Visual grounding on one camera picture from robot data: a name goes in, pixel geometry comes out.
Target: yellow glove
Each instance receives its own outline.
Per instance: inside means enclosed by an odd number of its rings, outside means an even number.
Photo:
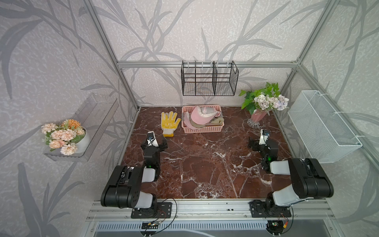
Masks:
[[[177,129],[181,119],[178,118],[176,121],[176,116],[178,113],[174,113],[170,111],[170,113],[164,113],[161,114],[161,127],[163,129],[163,136],[164,137],[173,137],[174,131]]]

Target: white wire basket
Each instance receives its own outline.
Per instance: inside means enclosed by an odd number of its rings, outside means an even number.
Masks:
[[[312,158],[333,163],[361,142],[319,91],[301,91],[288,112]]]

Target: brown marble surface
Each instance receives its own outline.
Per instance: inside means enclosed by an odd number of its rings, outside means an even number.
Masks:
[[[181,107],[143,107],[137,118],[123,165],[143,163],[140,145],[148,131],[154,131],[161,143],[161,112]],[[158,198],[265,198],[267,193],[291,183],[285,175],[267,174],[260,165],[261,156],[247,147],[248,137],[259,139],[260,129],[250,128],[250,114],[240,107],[222,107],[225,126],[218,133],[184,134],[180,125],[174,137],[168,137],[168,149],[161,152],[161,174],[157,182],[143,183],[142,191]],[[279,142],[279,159],[291,157],[274,115],[260,121]]]

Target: glass vase base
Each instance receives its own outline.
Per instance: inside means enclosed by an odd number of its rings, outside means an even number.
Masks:
[[[247,124],[249,125],[249,127],[252,127],[252,128],[260,128],[259,126],[259,122],[253,122],[251,119],[248,119],[247,120]]]

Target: vent grille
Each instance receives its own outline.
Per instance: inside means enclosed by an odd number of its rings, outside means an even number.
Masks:
[[[170,221],[163,223],[157,230],[166,228]],[[218,231],[218,230],[258,230],[266,229],[267,221],[175,221],[166,231],[196,230],[196,231]],[[140,231],[142,221],[100,221],[96,231]]]

